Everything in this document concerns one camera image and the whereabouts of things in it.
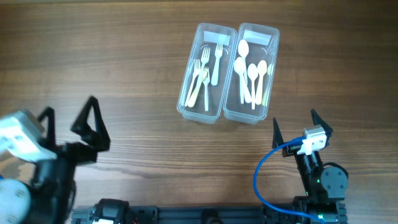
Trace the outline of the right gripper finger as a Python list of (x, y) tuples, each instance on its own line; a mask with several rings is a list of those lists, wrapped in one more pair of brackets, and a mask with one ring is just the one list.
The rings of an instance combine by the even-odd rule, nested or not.
[(279, 124), (276, 118), (273, 118), (273, 138), (272, 138), (272, 148), (277, 148), (284, 143), (282, 133), (279, 128)]
[(311, 109), (311, 115), (312, 115), (312, 120), (314, 125), (320, 125), (324, 131), (327, 137), (331, 137), (331, 134), (333, 133), (333, 129), (331, 126), (329, 126), (315, 111), (315, 109)]

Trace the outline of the clear plastic container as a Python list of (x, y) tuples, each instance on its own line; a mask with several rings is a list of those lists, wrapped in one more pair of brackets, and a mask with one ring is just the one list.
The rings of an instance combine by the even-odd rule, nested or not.
[[(240, 57), (238, 54), (238, 44), (241, 39), (246, 40), (249, 46), (249, 53), (246, 57), (247, 74), (248, 66), (251, 63), (257, 66), (261, 60), (265, 60), (267, 62), (267, 73), (264, 75), (264, 85), (262, 90), (262, 102), (260, 105), (256, 104), (254, 110), (251, 108), (251, 102), (244, 102), (241, 104), (239, 95), (239, 75), (234, 71), (233, 67), (227, 82), (223, 111), (225, 118), (229, 120), (256, 124), (258, 121), (265, 119), (268, 113), (279, 48), (280, 32), (274, 27), (242, 23), (238, 30), (232, 64), (234, 64), (234, 61)], [(258, 81), (259, 75), (255, 81), (255, 93)], [(249, 77), (247, 86), (251, 94), (251, 80)]]
[[(188, 57), (187, 66), (183, 76), (182, 86), (177, 101), (177, 111), (185, 118), (201, 123), (213, 124), (220, 117), (224, 98), (226, 96), (227, 82), (232, 70), (233, 54), (236, 47), (237, 32), (235, 29), (216, 24), (201, 23), (195, 32), (195, 37)], [(220, 58), (218, 84), (211, 84), (211, 76), (215, 65), (215, 49), (218, 43), (223, 44), (223, 54)], [(184, 106), (192, 81), (194, 60), (201, 59), (203, 49), (210, 47), (210, 58), (205, 65), (209, 68), (210, 83), (208, 85), (208, 107), (205, 111), (205, 87), (202, 82), (196, 102), (193, 107)], [(197, 84), (196, 77), (193, 90)]]

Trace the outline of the yellow plastic spoon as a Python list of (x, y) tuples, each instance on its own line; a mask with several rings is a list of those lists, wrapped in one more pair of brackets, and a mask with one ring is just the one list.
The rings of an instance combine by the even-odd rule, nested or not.
[(262, 90), (264, 85), (264, 75), (267, 73), (267, 62), (265, 60), (261, 60), (257, 65), (257, 72), (259, 75), (259, 81), (257, 84), (256, 90), (256, 101), (257, 105), (260, 105), (262, 102)]

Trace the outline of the white plastic spoon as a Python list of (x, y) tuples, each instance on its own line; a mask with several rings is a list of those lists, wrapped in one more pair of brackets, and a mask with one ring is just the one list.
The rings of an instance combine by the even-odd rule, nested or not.
[(238, 57), (234, 61), (234, 71), (239, 75), (239, 95), (240, 95), (241, 104), (243, 104), (244, 102), (246, 103), (252, 102), (251, 94), (247, 86), (247, 81), (244, 79), (245, 68), (246, 67), (243, 63), (243, 58)]
[(251, 108), (254, 110), (256, 106), (255, 81), (258, 77), (258, 72), (256, 65), (253, 63), (248, 66), (248, 77), (251, 80)]
[(246, 57), (248, 56), (249, 53), (249, 46), (246, 40), (241, 39), (238, 44), (238, 54), (240, 57), (243, 59), (243, 65), (244, 65), (244, 79), (245, 82), (248, 82), (248, 75), (247, 75), (247, 67), (246, 67)]

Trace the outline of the white plastic fork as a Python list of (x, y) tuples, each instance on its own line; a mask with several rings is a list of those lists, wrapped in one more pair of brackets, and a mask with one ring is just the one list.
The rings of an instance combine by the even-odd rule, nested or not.
[(199, 74), (200, 74), (200, 67), (201, 67), (200, 59), (195, 59), (193, 62), (194, 62), (194, 69), (193, 69), (192, 81), (191, 81), (191, 84), (190, 84), (190, 88), (189, 88), (189, 91), (188, 91), (187, 98), (185, 100), (184, 106), (188, 105), (190, 96), (192, 94), (194, 81), (195, 81), (196, 77), (199, 76)]
[(203, 84), (205, 87), (205, 111), (209, 110), (209, 107), (208, 107), (208, 97), (209, 97), (208, 85), (209, 85), (209, 83), (210, 83), (209, 68), (205, 67), (205, 79), (203, 80)]
[(202, 56), (201, 56), (201, 59), (200, 59), (200, 61), (201, 61), (201, 69), (200, 69), (200, 73), (199, 73), (199, 76), (198, 76), (197, 84), (195, 86), (195, 91), (198, 91), (199, 88), (200, 88), (201, 79), (203, 78), (203, 73), (204, 73), (204, 67), (208, 63), (209, 58), (210, 58), (210, 47), (205, 47), (203, 49), (203, 53), (202, 53)]

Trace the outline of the yellow plastic fork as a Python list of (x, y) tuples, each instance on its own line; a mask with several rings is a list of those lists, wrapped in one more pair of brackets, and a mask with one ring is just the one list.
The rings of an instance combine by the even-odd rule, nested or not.
[(188, 107), (191, 108), (191, 107), (194, 106), (194, 104), (196, 102), (196, 99), (197, 99), (197, 96), (198, 96), (198, 92), (199, 92), (200, 87), (201, 87), (201, 84), (205, 80), (207, 74), (208, 74), (208, 67), (205, 66), (204, 69), (203, 69), (203, 73), (202, 73), (201, 77), (198, 78), (196, 87), (195, 87), (195, 89), (194, 89), (194, 91), (193, 91), (193, 93), (192, 93), (192, 95), (191, 95), (191, 97), (190, 97), (190, 99), (188, 101)]

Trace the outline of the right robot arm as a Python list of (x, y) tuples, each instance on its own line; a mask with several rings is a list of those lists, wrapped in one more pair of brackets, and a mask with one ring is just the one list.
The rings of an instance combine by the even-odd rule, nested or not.
[(282, 156), (295, 158), (301, 176), (305, 196), (294, 197), (291, 203), (278, 204), (278, 207), (295, 212), (313, 215), (310, 219), (298, 215), (284, 215), (275, 212), (275, 223), (347, 223), (345, 191), (348, 186), (348, 172), (334, 162), (322, 162), (319, 151), (329, 145), (333, 129), (311, 110), (313, 126), (303, 130), (304, 143), (292, 143), (282, 148)]

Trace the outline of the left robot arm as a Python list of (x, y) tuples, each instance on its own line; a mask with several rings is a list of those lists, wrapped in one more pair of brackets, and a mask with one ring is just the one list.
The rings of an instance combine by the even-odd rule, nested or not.
[(64, 223), (68, 219), (76, 197), (76, 167), (95, 163), (98, 153), (110, 148), (97, 98), (88, 98), (71, 131), (80, 141), (56, 143), (51, 107), (38, 116), (20, 110), (1, 117), (1, 151), (35, 165), (28, 184), (1, 178), (1, 223)]

